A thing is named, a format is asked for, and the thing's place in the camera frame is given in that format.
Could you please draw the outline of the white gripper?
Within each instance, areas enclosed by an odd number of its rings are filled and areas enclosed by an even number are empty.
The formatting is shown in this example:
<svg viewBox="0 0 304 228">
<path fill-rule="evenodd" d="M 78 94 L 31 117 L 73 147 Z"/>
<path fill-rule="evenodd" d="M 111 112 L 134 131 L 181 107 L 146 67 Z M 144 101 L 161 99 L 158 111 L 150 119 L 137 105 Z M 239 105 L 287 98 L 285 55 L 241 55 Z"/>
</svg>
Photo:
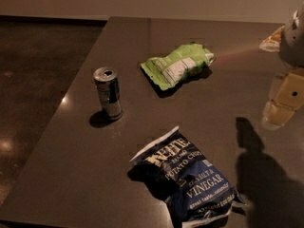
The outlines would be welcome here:
<svg viewBox="0 0 304 228">
<path fill-rule="evenodd" d="M 259 48 L 279 52 L 280 59 L 293 67 L 304 67 L 304 5 L 289 21 L 264 39 Z M 284 126 L 304 105 L 304 69 L 296 68 L 286 74 L 277 74 L 271 84 L 262 125 L 269 130 Z"/>
</svg>

